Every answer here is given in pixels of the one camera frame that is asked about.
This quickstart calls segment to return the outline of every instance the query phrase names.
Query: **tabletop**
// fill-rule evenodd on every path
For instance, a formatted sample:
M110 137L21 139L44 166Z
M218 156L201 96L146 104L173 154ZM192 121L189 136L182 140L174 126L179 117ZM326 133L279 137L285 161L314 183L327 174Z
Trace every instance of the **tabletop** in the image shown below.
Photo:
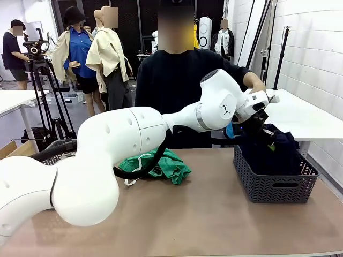
M10 111L22 104L36 99L34 90L0 90L0 114Z
M267 94L274 90L267 89ZM283 89L278 89L279 103L270 103L266 108L269 118L283 132L291 131L297 141L313 139L343 139L343 121L326 111L298 98Z
M343 252L343 203L318 179L305 205L249 202L233 150L175 150L192 170L182 185L139 180L104 222L79 228L54 211L27 221L5 257L230 256Z

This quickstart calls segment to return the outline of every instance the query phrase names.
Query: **black shirt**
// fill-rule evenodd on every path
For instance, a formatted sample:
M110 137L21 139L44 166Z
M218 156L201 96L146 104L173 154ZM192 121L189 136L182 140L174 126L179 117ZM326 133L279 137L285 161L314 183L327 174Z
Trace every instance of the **black shirt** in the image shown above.
M2 41L3 53L4 53L4 66L10 70L24 69L24 61L17 58L12 52L20 52L17 38L10 32L6 32Z
M172 114L200 100L201 79L216 69L229 73L246 90L243 78L248 69L231 64L220 55L194 49L172 55L157 51L139 67L135 106L152 107L161 114ZM170 149L210 148L210 132L178 133L168 144Z

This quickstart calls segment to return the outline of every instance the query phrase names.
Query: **table leg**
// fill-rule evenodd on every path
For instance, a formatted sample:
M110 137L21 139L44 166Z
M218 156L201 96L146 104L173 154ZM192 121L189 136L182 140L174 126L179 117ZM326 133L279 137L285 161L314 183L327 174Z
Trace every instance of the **table leg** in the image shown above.
M23 117L23 121L24 121L24 124L25 124L25 128L26 128L26 132L27 132L28 138L29 139L33 139L32 140L33 141L33 147L34 147L35 151L38 153L39 150L38 150L37 142L36 142L36 140L34 138L31 126L30 126L30 124L28 122L25 108L24 107L20 107L20 112L21 112L21 116Z
M311 141L301 141L301 142L299 142L299 144L300 144L299 152L301 153L301 155L303 157L306 158L307 152L308 152L310 144L311 144Z

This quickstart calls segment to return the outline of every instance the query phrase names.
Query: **green cloth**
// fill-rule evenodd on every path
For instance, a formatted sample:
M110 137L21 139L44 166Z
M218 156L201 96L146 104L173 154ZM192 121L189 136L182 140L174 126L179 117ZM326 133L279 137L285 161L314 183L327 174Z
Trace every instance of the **green cloth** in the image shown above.
M145 167L152 160L156 152L157 149L146 153L148 155L141 158L142 167ZM126 172L134 171L139 167L138 158L140 156L141 155L126 159L119 165L119 168ZM149 175L154 178L170 178L173 184L180 185L182 180L187 177L189 173L191 173L191 170L188 166L171 150L166 149L158 165L149 172Z

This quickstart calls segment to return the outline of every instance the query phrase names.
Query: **black shorts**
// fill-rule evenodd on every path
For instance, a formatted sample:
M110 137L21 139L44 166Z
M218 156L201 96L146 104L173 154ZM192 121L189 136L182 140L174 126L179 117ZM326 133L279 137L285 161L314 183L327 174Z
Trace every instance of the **black shorts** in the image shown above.
M27 81L28 75L24 69L10 70L16 81Z
M90 94L99 88L96 77L94 78L83 78L79 74L76 75L76 80L80 84L80 88L84 94Z

